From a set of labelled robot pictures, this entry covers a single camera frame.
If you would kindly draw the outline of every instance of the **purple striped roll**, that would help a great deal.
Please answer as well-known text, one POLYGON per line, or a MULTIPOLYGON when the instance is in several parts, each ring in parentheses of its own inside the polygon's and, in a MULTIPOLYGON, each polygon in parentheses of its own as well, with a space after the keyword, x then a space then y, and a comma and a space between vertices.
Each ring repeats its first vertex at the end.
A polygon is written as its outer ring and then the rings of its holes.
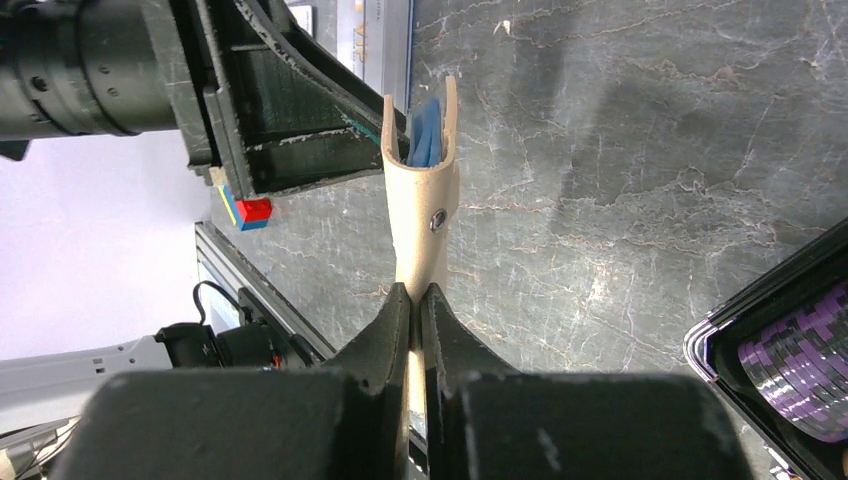
POLYGON ((848 439, 848 281, 763 328, 738 356, 780 416, 822 442, 848 439))

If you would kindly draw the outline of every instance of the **gray marble table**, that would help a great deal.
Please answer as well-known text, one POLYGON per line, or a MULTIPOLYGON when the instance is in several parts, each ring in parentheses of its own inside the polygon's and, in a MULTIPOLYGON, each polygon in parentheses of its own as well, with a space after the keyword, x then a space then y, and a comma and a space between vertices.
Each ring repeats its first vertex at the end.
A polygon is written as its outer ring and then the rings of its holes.
MULTIPOLYGON (((521 369, 688 372, 689 327, 845 216, 846 2, 414 10, 413 100, 459 83, 448 298, 521 369)), ((256 232, 213 220, 340 347, 392 282, 382 182, 275 199, 256 232)))

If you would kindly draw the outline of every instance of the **lego brick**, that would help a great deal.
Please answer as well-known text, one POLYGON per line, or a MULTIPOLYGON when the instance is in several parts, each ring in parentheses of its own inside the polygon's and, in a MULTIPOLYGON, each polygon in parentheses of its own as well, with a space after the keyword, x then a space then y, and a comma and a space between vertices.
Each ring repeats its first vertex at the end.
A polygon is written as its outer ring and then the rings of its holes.
POLYGON ((258 222, 271 218, 271 200, 236 200, 236 208, 245 222, 258 222))
POLYGON ((219 187, 218 190, 221 193, 224 206, 227 207, 227 213, 230 214, 230 220, 239 230, 245 232, 268 225, 268 218, 270 218, 272 212, 270 200, 235 200, 226 185, 219 187))
POLYGON ((268 225, 268 220, 260 220, 258 222, 244 222, 239 225, 239 230, 246 232, 248 230, 256 230, 268 225))

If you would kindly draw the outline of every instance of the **screw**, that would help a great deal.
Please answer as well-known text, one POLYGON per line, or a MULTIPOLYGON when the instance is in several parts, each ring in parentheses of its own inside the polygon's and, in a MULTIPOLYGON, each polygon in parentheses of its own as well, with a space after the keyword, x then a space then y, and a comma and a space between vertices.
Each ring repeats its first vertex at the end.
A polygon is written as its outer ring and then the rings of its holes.
POLYGON ((433 233, 439 233, 442 230, 442 227, 445 226, 447 219, 448 212, 446 212, 444 208, 436 210, 436 213, 433 214, 433 218, 430 219, 430 231, 433 233))
POLYGON ((41 77, 32 77, 29 83, 32 84, 32 87, 38 90, 39 92, 47 91, 47 81, 41 77))

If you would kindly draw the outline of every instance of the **beige tube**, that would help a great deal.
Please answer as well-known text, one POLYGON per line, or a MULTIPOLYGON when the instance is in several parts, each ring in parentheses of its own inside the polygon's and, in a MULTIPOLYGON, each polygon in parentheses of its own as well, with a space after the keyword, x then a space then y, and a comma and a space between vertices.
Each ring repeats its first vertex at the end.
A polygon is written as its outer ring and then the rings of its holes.
POLYGON ((442 162, 431 168, 412 168, 398 158, 392 96, 383 101, 380 139, 389 222, 397 256, 395 281, 403 282, 414 305, 430 283, 447 288, 447 226, 459 204, 456 165, 456 79, 447 77, 447 101, 442 125, 442 162))

